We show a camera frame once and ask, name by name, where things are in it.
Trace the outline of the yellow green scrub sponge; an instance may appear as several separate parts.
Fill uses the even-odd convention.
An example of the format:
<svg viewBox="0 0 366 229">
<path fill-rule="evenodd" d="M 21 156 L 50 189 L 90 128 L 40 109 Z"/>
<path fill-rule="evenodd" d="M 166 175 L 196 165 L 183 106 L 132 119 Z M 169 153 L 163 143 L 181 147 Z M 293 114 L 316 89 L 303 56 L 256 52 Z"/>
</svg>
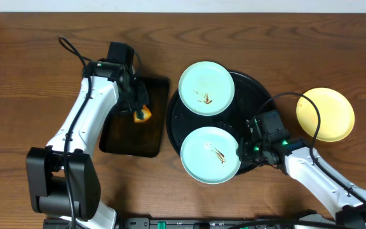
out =
<svg viewBox="0 0 366 229">
<path fill-rule="evenodd" d="M 133 121 L 135 123 L 143 123 L 143 122 L 147 121 L 148 119 L 150 119 L 151 116 L 152 116 L 152 113 L 149 110 L 149 108 L 146 105 L 143 105 L 142 109 L 135 111 L 133 113 Z"/>
</svg>

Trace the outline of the light blue plate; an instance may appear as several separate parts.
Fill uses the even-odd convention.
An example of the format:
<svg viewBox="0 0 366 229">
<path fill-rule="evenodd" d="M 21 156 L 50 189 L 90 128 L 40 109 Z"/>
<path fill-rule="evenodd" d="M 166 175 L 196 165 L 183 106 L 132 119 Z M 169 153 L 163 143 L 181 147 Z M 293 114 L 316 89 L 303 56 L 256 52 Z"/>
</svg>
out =
<svg viewBox="0 0 366 229">
<path fill-rule="evenodd" d="M 180 159 L 195 180 L 221 184 L 239 171 L 238 147 L 238 141 L 229 132 L 217 127 L 201 127 L 184 139 Z"/>
<path fill-rule="evenodd" d="M 190 65 L 181 75 L 178 86 L 181 101 L 190 111 L 201 116 L 215 116 L 233 101 L 233 77 L 222 65 L 201 61 Z"/>
</svg>

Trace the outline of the yellow plate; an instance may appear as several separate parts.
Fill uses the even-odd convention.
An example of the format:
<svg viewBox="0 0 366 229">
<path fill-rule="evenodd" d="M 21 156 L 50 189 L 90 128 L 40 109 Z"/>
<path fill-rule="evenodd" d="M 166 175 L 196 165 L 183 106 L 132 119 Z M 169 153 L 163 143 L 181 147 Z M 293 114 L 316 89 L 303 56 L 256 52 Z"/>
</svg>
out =
<svg viewBox="0 0 366 229">
<path fill-rule="evenodd" d="M 353 130 L 355 114 L 352 105 L 343 94 L 330 88 L 313 88 L 304 93 L 297 103 L 297 120 L 302 129 L 314 135 L 318 120 L 319 141 L 336 142 Z"/>
</svg>

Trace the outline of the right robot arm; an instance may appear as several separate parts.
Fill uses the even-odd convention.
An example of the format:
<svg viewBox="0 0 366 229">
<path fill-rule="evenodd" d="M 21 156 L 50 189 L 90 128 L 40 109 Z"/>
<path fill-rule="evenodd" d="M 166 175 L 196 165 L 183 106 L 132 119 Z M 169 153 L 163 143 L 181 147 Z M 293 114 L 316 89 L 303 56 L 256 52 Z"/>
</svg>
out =
<svg viewBox="0 0 366 229">
<path fill-rule="evenodd" d="M 334 217 L 348 228 L 366 228 L 366 190 L 356 186 L 329 165 L 309 143 L 291 139 L 281 120 L 247 121 L 250 142 L 240 142 L 242 162 L 270 165 L 306 187 Z"/>
</svg>

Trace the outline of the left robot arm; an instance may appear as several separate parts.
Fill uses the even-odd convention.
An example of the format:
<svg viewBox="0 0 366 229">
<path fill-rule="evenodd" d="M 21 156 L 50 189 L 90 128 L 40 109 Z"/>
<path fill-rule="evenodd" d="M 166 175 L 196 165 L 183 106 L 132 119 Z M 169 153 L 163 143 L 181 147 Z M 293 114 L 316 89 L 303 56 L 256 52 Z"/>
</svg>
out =
<svg viewBox="0 0 366 229">
<path fill-rule="evenodd" d="M 25 159 L 30 204 L 67 228 L 114 228 L 117 212 L 101 200 L 92 158 L 105 119 L 118 104 L 128 112 L 147 104 L 132 62 L 102 59 L 82 71 L 81 88 L 58 132 Z"/>
</svg>

